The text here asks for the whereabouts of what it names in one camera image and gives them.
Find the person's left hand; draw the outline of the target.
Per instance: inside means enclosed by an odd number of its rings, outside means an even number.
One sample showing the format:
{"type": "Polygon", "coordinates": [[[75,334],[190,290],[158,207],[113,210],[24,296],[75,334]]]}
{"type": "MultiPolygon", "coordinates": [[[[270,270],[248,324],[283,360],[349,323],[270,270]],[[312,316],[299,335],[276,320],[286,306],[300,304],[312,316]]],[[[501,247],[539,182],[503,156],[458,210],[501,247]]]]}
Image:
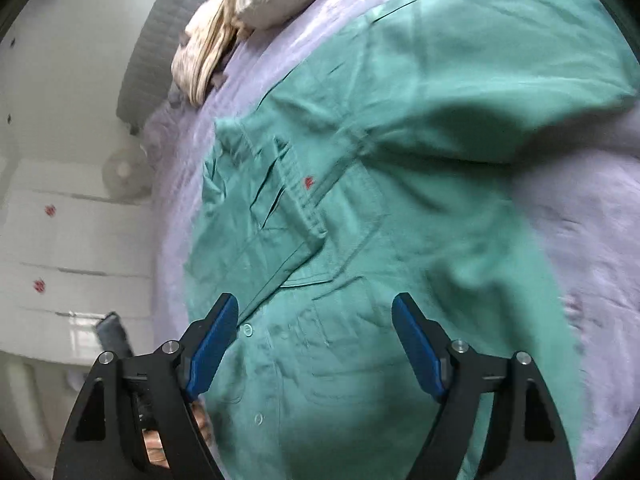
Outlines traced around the person's left hand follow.
{"type": "MultiPolygon", "coordinates": [[[[210,419],[201,401],[195,401],[191,404],[191,411],[196,423],[198,424],[198,430],[200,430],[201,436],[207,445],[213,443],[213,429],[210,419]]],[[[153,466],[160,466],[168,469],[168,460],[166,458],[162,439],[160,434],[156,430],[144,430],[142,437],[148,454],[150,464],[153,466]]]]}

